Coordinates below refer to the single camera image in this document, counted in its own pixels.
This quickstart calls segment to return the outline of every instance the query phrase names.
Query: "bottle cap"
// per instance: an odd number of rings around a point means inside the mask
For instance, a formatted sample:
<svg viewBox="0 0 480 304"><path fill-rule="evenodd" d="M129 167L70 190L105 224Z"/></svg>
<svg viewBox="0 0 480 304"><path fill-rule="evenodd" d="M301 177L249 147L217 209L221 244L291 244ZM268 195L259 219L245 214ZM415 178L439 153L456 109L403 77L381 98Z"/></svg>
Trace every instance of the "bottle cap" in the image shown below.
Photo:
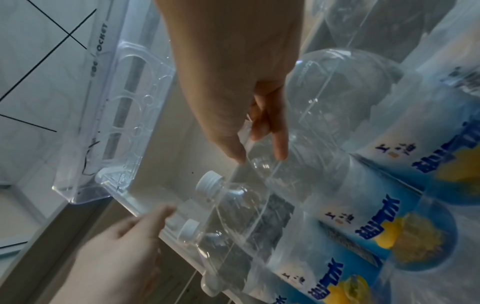
<svg viewBox="0 0 480 304"><path fill-rule="evenodd" d="M198 181L195 190L210 198L215 194L215 188L222 180L223 176L214 171L209 171Z"/></svg>
<svg viewBox="0 0 480 304"><path fill-rule="evenodd" d="M211 297L217 296L225 289L225 284L218 276L212 275L209 272L205 273L200 281L202 290Z"/></svg>
<svg viewBox="0 0 480 304"><path fill-rule="evenodd" d="M176 240L181 244L191 243L195 238L195 234L199 226L199 222L189 218L181 228Z"/></svg>

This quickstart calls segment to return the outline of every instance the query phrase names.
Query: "hand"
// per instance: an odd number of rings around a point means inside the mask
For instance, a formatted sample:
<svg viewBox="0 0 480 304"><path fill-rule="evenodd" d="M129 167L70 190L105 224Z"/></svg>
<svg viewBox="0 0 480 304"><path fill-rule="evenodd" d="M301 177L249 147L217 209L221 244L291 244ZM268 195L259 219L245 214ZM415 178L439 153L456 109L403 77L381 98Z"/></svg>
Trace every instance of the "hand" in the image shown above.
<svg viewBox="0 0 480 304"><path fill-rule="evenodd" d="M162 207L128 218L90 240L50 304L140 303L160 274L159 233L174 212Z"/></svg>
<svg viewBox="0 0 480 304"><path fill-rule="evenodd" d="M238 138L272 132L277 159L288 155L286 75L299 56L303 0L155 0L171 39L183 92L205 135L245 162Z"/></svg>

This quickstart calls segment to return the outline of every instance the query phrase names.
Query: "yellow lemon graphic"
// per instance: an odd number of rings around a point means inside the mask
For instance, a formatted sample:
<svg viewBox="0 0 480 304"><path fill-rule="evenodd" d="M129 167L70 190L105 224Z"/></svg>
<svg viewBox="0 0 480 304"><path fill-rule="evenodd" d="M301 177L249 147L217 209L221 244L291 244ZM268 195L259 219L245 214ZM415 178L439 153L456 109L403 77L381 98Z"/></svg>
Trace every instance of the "yellow lemon graphic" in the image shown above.
<svg viewBox="0 0 480 304"><path fill-rule="evenodd" d="M443 164L438 169L437 179L461 183L473 195L480 194L480 147L460 150L456 160Z"/></svg>
<svg viewBox="0 0 480 304"><path fill-rule="evenodd" d="M325 304L350 304L350 300L343 289L343 282L338 286L330 285L328 290L330 294L323 300Z"/></svg>
<svg viewBox="0 0 480 304"><path fill-rule="evenodd" d="M398 217L393 222L384 222L381 226L385 230L374 240L381 248L390 249L402 232L403 218Z"/></svg>
<svg viewBox="0 0 480 304"><path fill-rule="evenodd" d="M368 304L371 302L369 284L359 275L348 278L343 285L343 290L351 304Z"/></svg>

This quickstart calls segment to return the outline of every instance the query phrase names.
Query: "white bottle cap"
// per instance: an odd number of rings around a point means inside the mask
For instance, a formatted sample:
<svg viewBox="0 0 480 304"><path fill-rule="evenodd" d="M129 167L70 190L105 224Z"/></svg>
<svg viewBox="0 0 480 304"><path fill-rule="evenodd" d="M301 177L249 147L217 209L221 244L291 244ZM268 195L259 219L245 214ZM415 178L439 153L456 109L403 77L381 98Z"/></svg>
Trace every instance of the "white bottle cap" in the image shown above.
<svg viewBox="0 0 480 304"><path fill-rule="evenodd" d="M218 276L212 275L209 272L205 273L200 281L202 290L211 297L217 296L225 289L225 284Z"/></svg>
<svg viewBox="0 0 480 304"><path fill-rule="evenodd" d="M195 190L210 198L215 194L215 188L222 180L223 176L215 171L209 171L198 181Z"/></svg>
<svg viewBox="0 0 480 304"><path fill-rule="evenodd" d="M181 228L180 233L176 238L177 242L179 242L180 244L191 243L195 238L196 231L199 226L200 226L199 222L189 218Z"/></svg>

